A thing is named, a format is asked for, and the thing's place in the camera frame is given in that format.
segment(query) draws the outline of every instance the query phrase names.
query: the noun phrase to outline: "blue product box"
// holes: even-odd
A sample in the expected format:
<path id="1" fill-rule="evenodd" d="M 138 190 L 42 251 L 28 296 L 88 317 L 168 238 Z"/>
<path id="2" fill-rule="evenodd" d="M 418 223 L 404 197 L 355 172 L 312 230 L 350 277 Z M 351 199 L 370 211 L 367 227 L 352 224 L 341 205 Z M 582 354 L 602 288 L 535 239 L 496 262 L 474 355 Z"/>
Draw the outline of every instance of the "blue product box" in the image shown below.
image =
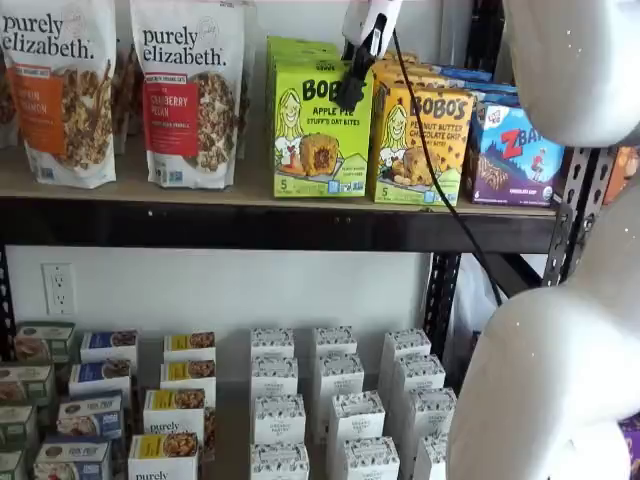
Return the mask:
<path id="1" fill-rule="evenodd" d="M 465 185 L 473 203 L 548 206 L 564 147 L 517 106 L 478 101 L 471 117 Z"/>

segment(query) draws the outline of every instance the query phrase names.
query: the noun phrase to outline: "electrical outlet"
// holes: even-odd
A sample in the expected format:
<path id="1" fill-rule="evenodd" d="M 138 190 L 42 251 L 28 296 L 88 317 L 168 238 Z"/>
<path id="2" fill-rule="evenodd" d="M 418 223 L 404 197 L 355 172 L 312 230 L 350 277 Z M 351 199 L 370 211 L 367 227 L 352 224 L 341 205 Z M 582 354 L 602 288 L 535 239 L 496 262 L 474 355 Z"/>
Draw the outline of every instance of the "electrical outlet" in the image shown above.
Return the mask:
<path id="1" fill-rule="evenodd" d="M 49 316 L 75 315 L 73 266 L 70 263 L 43 263 L 42 278 Z"/>

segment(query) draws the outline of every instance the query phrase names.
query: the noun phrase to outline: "purely elizabeth granola bag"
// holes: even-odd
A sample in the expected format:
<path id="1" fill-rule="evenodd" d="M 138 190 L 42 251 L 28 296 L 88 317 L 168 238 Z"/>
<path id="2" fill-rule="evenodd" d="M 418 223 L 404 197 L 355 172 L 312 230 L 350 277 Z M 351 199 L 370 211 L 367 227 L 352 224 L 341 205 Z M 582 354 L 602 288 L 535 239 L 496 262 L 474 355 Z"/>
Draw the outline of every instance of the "purely elizabeth granola bag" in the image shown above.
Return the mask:
<path id="1" fill-rule="evenodd" d="M 37 180 L 114 181 L 113 0 L 0 0 L 0 40 Z"/>
<path id="2" fill-rule="evenodd" d="M 242 66 L 242 4 L 131 0 L 144 82 L 149 181 L 163 187 L 233 184 Z"/>

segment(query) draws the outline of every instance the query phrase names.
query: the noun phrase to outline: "yellow bobo's box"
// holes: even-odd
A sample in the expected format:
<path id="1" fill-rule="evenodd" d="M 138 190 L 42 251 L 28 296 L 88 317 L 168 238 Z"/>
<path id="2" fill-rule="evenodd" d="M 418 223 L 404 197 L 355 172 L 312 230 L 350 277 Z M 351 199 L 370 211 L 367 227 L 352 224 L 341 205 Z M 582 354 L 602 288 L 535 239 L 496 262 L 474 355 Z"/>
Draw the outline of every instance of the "yellow bobo's box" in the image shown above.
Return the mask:
<path id="1" fill-rule="evenodd" d="M 455 205 L 458 200 L 473 97 L 446 88 L 416 88 L 417 109 L 405 85 L 382 81 L 374 99 L 374 135 L 368 184 L 381 203 L 442 204 L 422 148 L 420 115 L 438 183 Z"/>

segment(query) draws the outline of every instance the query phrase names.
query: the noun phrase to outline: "green bobo's box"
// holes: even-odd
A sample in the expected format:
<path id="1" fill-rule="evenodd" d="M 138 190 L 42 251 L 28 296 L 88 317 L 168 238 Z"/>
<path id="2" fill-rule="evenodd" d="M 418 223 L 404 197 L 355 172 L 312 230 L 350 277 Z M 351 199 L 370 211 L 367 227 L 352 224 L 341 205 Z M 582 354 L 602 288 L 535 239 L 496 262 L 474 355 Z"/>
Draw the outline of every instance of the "green bobo's box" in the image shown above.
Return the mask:
<path id="1" fill-rule="evenodd" d="M 335 103 L 348 65 L 276 60 L 272 159 L 276 197 L 361 197 L 365 193 L 373 78 L 355 111 Z"/>

